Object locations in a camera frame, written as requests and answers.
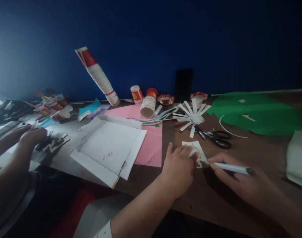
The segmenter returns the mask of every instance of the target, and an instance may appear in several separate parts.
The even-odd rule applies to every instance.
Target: white cloth
[[[97,232],[94,238],[112,238],[110,220],[99,232]]]

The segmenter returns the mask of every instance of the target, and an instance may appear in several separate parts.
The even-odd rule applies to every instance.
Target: white paper cup
[[[150,118],[154,115],[155,110],[155,98],[151,96],[147,96],[143,99],[140,114],[143,117]]]

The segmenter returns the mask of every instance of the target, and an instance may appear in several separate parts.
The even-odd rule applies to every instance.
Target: paper scraps
[[[197,169],[202,168],[202,164],[200,163],[200,161],[205,162],[207,161],[207,158],[204,154],[204,151],[199,143],[199,141],[193,141],[193,142],[186,142],[186,141],[182,141],[182,145],[188,145],[188,146],[193,146],[193,150],[191,151],[191,153],[189,154],[188,157],[191,157],[195,152],[199,152],[199,158],[196,160],[198,166],[196,167]]]

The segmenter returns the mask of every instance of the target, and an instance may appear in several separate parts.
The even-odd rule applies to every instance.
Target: hand
[[[166,187],[168,194],[174,196],[174,199],[182,196],[193,182],[193,171],[197,166],[195,162],[198,158],[196,152],[192,157],[188,155],[192,151],[192,146],[179,146],[172,153],[172,143],[168,146],[162,173],[159,178]]]
[[[16,143],[19,142],[21,136],[27,132],[28,130],[30,130],[31,125],[25,125],[22,127],[18,127],[13,129],[12,131],[8,132],[7,134],[5,134],[2,137],[2,140],[4,140],[5,142],[11,144],[11,145],[15,145]]]
[[[43,127],[33,128],[26,133],[23,134],[21,137],[19,144],[25,146],[36,146],[37,144],[43,142],[47,138],[48,131]]]
[[[208,159],[208,162],[222,182],[229,186],[246,203],[264,213],[285,197],[261,169],[253,168],[252,175],[235,173],[233,177],[219,166],[213,164],[213,162],[220,162],[249,167],[227,153],[217,154]]]

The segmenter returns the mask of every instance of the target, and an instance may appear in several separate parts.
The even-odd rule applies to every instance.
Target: black object
[[[190,99],[192,79],[192,68],[176,71],[174,102],[184,102]]]
[[[212,133],[204,133],[211,141],[222,149],[230,149],[231,143],[223,139],[231,139],[231,134],[226,131],[213,131]]]

